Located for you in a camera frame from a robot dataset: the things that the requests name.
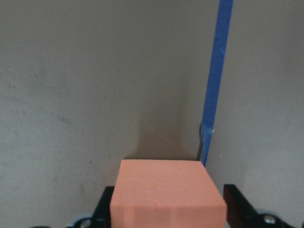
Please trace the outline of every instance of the screw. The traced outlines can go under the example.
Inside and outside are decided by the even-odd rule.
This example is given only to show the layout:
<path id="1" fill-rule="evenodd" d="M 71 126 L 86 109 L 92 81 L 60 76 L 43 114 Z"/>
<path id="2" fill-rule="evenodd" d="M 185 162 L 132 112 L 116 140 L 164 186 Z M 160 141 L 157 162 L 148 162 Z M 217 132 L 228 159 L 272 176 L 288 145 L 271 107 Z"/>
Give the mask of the screw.
<path id="1" fill-rule="evenodd" d="M 264 222 L 267 223 L 267 224 L 275 224 L 276 219 L 272 215 L 265 215 L 264 216 Z"/>
<path id="2" fill-rule="evenodd" d="M 80 228 L 89 228 L 90 225 L 91 225 L 91 220 L 90 219 L 86 219 L 86 220 L 83 220 L 80 223 Z"/>

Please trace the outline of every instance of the foam block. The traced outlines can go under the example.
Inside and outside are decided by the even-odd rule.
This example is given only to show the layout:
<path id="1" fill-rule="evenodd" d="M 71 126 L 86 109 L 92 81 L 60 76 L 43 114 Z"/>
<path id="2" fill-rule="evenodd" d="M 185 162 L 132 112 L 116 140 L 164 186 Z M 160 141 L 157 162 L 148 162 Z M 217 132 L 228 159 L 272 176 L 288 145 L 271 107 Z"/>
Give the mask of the foam block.
<path id="1" fill-rule="evenodd" d="M 224 228 L 226 204 L 199 161 L 122 160 L 112 228 Z"/>

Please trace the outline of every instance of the block's top face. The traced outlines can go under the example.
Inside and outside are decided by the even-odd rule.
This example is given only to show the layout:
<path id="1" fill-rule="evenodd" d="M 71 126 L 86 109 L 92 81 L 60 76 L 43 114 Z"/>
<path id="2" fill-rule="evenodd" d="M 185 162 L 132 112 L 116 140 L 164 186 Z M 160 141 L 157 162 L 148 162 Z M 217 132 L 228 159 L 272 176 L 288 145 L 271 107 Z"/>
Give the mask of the block's top face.
<path id="1" fill-rule="evenodd" d="M 112 206 L 223 206 L 200 161 L 122 160 Z"/>

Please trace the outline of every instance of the blue tape strip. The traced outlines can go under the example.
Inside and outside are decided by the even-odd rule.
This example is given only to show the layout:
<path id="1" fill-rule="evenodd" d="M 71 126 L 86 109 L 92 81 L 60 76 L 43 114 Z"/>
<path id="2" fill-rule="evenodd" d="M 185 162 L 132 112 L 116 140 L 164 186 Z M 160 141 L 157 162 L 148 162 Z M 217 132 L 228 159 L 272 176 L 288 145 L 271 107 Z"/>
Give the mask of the blue tape strip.
<path id="1" fill-rule="evenodd" d="M 212 138 L 215 113 L 218 103 L 219 86 L 222 78 L 228 31 L 233 0 L 220 0 L 218 19 L 213 41 L 209 78 L 201 125 L 202 153 L 200 161 L 206 166 L 209 145 Z"/>

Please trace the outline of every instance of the block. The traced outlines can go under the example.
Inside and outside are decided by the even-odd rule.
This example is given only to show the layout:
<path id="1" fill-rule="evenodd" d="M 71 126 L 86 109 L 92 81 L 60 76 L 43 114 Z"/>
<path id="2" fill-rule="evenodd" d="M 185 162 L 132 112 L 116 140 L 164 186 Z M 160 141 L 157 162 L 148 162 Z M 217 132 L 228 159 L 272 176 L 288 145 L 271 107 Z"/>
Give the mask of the block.
<path id="1" fill-rule="evenodd" d="M 224 228 L 226 204 L 199 161 L 122 160 L 112 228 Z"/>

